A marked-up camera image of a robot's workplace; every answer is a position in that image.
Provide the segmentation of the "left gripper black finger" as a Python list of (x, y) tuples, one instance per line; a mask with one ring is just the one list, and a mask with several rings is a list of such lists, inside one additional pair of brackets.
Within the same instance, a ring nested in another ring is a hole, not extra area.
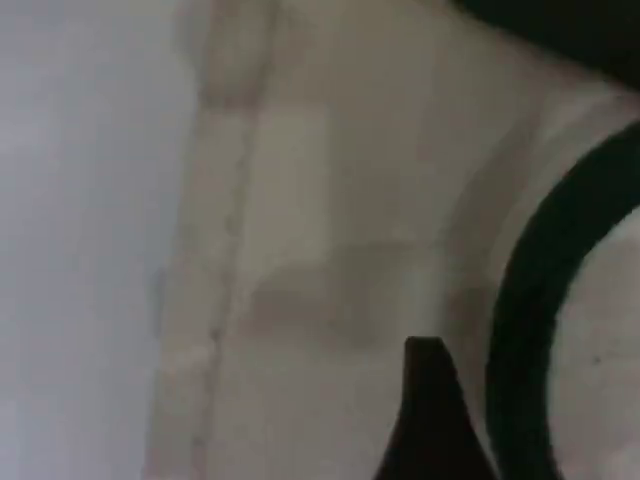
[(496, 477), (472, 426), (453, 359), (439, 337), (405, 341), (400, 407), (378, 477)]

